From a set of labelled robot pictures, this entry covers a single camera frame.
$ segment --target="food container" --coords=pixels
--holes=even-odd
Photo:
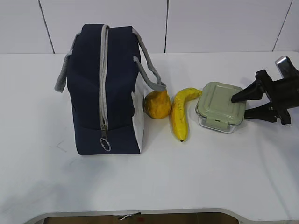
[[[195,111],[199,124],[224,133],[231,133],[244,119],[246,101],[232,103],[231,98],[242,88],[218,82],[208,83]]]

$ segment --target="wall tile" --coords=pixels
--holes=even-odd
[[[170,0],[166,52],[272,51],[291,0]]]
[[[37,0],[1,0],[0,5],[0,54],[53,53]]]
[[[132,25],[149,52],[164,52],[167,0],[41,0],[56,53],[69,51],[86,23]]]
[[[274,50],[299,52],[299,0],[293,0]]]

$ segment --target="yellow banana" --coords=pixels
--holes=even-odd
[[[188,135],[188,124],[185,117],[185,102],[196,99],[201,91],[195,88],[186,88],[176,94],[171,108],[171,124],[174,135],[185,141]]]

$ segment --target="gray zipper trim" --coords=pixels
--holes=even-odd
[[[99,118],[102,137],[100,143],[102,147],[107,151],[111,151],[111,146],[107,140],[108,130],[108,115],[107,115],[107,103],[106,103],[106,77],[107,77],[107,65],[108,65],[108,31],[109,26],[104,25],[102,27],[101,34],[101,46],[100,46],[100,70],[99,70]]]

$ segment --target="bag handle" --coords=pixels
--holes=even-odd
[[[60,74],[57,78],[56,84],[55,84],[55,91],[62,93],[64,91],[65,85],[66,85],[66,67],[67,67],[67,63],[69,61],[69,57],[71,56],[72,52],[73,52],[73,47],[74,44],[76,42],[77,37],[80,35],[81,33],[76,34],[73,44],[71,45],[71,50],[65,55],[64,57],[64,63],[62,65],[62,69],[60,71]]]
[[[148,51],[145,48],[145,45],[144,45],[144,43],[141,39],[140,34],[135,29],[132,29],[132,33],[136,35],[136,37],[138,39],[139,46],[140,46],[141,50],[144,53],[148,68],[152,73],[154,73],[155,77],[157,78],[157,83],[154,83],[154,82],[150,81],[150,79],[149,79],[148,75],[146,74],[143,66],[141,65],[138,57],[133,56],[133,61],[136,62],[142,78],[144,79],[145,83],[151,89],[153,89],[155,91],[158,91],[158,92],[164,91],[166,89],[166,85],[161,81],[161,77],[160,77],[159,73],[157,72],[157,70],[155,69],[153,63],[151,62],[150,55],[149,55]]]

